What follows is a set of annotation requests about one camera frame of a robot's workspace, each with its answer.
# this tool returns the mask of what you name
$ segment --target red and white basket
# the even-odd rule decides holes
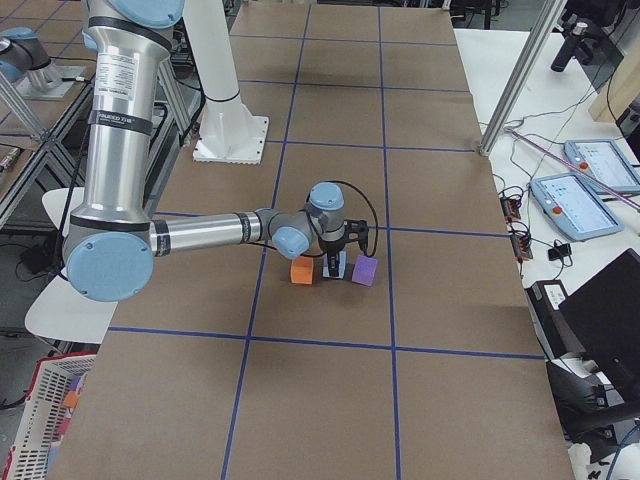
[[[60,440],[56,432],[67,410],[64,397],[71,381],[91,370],[95,358],[93,353],[76,353],[38,362],[2,480],[46,478],[49,446]]]

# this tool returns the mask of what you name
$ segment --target orange block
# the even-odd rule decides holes
[[[313,283],[313,258],[298,257],[291,262],[291,283],[297,285]]]
[[[67,408],[76,408],[76,405],[78,405],[78,398],[78,394],[72,390],[67,393],[66,397],[64,397],[62,405]]]

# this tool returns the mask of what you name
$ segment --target blue joint cap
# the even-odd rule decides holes
[[[10,63],[0,60],[0,72],[7,77],[10,83],[17,82],[22,77],[22,72]]]
[[[294,227],[280,227],[272,237],[273,245],[283,257],[294,260],[309,250],[309,239]]]
[[[151,29],[173,27],[184,10],[184,0],[109,0],[109,3],[132,22]]]
[[[342,190],[331,182],[322,182],[314,186],[309,194],[309,201],[320,210],[333,211],[344,207]]]
[[[37,40],[36,34],[27,27],[15,27],[0,32],[0,37],[6,37],[9,40]]]
[[[88,50],[91,50],[92,52],[98,51],[98,44],[93,38],[91,38],[91,35],[82,32],[82,38],[84,39],[85,48],[87,48]]]
[[[132,297],[153,272],[153,253],[144,240],[130,233],[98,233],[85,238],[67,261],[69,282],[98,302]]]

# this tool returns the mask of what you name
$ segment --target black monitor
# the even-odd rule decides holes
[[[640,399],[640,256],[632,249],[560,304],[560,311],[625,401]]]

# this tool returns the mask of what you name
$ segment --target tablet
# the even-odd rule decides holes
[[[640,175],[613,140],[570,140],[564,143],[569,162],[620,193],[640,193]],[[591,185],[605,195],[600,186]]]
[[[624,228],[587,182],[571,173],[531,181],[534,198],[572,241],[610,235]]]

